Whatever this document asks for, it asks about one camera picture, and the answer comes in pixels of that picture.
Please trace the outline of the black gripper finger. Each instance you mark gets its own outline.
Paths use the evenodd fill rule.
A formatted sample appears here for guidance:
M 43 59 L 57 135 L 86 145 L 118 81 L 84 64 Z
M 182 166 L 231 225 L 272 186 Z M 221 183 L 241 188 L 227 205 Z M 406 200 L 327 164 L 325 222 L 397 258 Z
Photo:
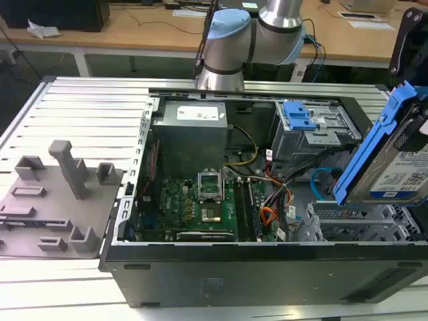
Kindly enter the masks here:
M 389 64 L 391 76 L 401 76 L 422 45 L 422 10 L 407 9 L 401 19 Z
M 427 18 L 421 18 L 405 34 L 402 79 L 413 86 L 427 86 Z

